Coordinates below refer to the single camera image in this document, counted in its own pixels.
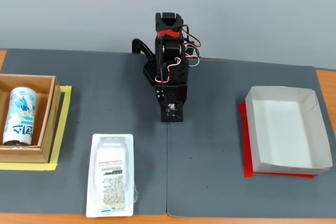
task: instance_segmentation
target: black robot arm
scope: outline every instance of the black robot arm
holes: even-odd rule
[[[183,104],[187,98],[188,58],[196,58],[199,62],[198,47],[200,42],[188,33],[188,25],[175,13],[156,13],[155,53],[141,40],[134,39],[132,53],[143,52],[148,62],[143,67],[143,73],[152,86],[161,106],[162,122],[182,122]],[[199,45],[189,40],[193,37]]]

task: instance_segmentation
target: white paper tray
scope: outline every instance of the white paper tray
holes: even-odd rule
[[[245,101],[255,172],[329,171],[330,146],[315,91],[252,87]]]

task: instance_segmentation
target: yellow paper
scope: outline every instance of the yellow paper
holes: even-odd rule
[[[61,109],[61,114],[58,120],[57,131],[55,135],[53,149],[48,164],[36,163],[0,163],[0,170],[55,170],[58,161],[58,155],[61,148],[61,143],[64,134],[64,128],[67,121],[67,116],[70,106],[71,86],[60,86],[61,92],[64,92],[64,99]]]

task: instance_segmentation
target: red mat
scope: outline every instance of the red mat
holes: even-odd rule
[[[248,123],[245,103],[239,104],[239,110],[241,114],[241,119],[243,121],[243,152],[244,152],[244,178],[253,178],[254,174],[266,174],[266,175],[277,175],[277,176],[289,176],[289,177],[300,177],[300,178],[310,178],[313,179],[314,175],[304,175],[304,174],[287,174],[287,173],[255,173],[252,167],[252,156],[251,156],[251,146],[250,146],[250,136],[248,134]]]

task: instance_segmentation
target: gray mat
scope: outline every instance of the gray mat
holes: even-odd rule
[[[315,179],[244,178],[238,103],[251,86],[314,89],[336,159],[336,140],[313,67],[202,61],[189,75],[184,122],[168,124],[170,215],[336,218],[335,167]]]
[[[73,88],[54,172],[0,171],[0,212],[84,214],[92,135],[134,136],[134,214],[166,212],[166,133],[145,56],[100,52],[9,50],[2,73],[56,75]]]

